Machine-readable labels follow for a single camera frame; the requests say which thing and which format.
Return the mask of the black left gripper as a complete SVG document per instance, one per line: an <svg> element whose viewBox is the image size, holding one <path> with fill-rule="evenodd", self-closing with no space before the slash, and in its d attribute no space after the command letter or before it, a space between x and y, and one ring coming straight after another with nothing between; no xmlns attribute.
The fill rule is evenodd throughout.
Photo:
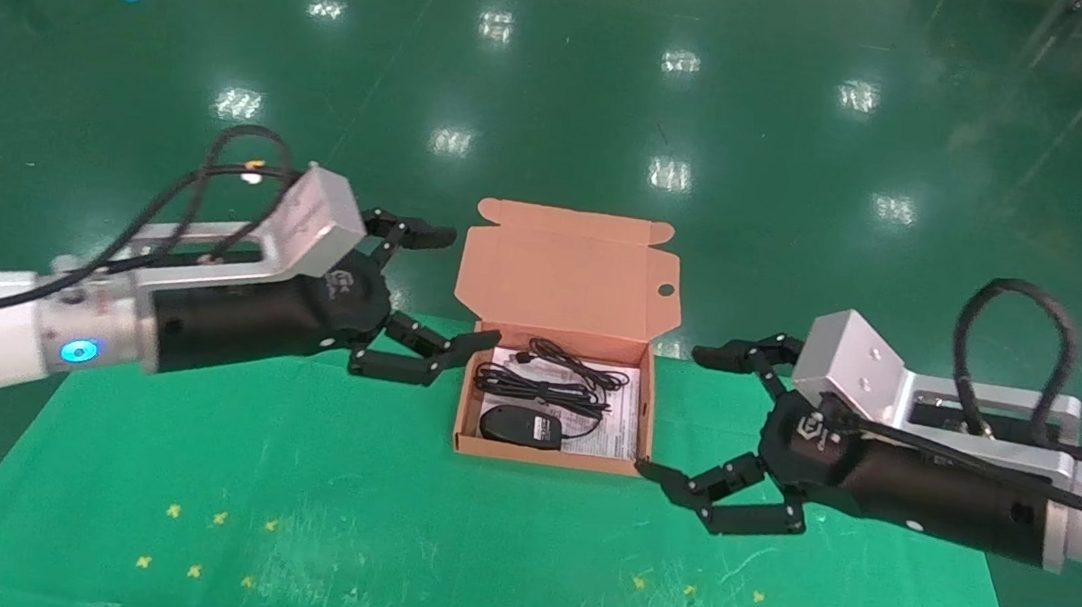
<svg viewBox="0 0 1082 607"><path fill-rule="evenodd" d="M456 243L457 230L383 209L362 210L377 245L344 258L318 276L278 282L217 285L156 291L156 373L314 356L352 349L347 371L369 380L428 387L443 372L465 366L500 344L498 330L444 338L406 313L392 312L383 270L400 249ZM410 354L374 349L378 333Z"/></svg>

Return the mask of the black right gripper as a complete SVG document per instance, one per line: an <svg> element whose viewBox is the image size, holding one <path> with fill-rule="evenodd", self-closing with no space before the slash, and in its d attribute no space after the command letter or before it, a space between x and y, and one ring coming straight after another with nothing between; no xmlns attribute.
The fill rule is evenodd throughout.
<svg viewBox="0 0 1082 607"><path fill-rule="evenodd" d="M733 457L698 475L648 458L634 469L672 505L690 510L705 531L730 536L806 532L804 501L850 518L911 527L949 543L1040 567L1044 563L1048 500L1010 481L991 479L916 448L841 433L813 419L814 407L786 390L780 367L799 362L803 340L771 334L692 347L701 368L757 377L775 401L758 432L757 453ZM723 505L770 475L783 490L770 504Z"/></svg>

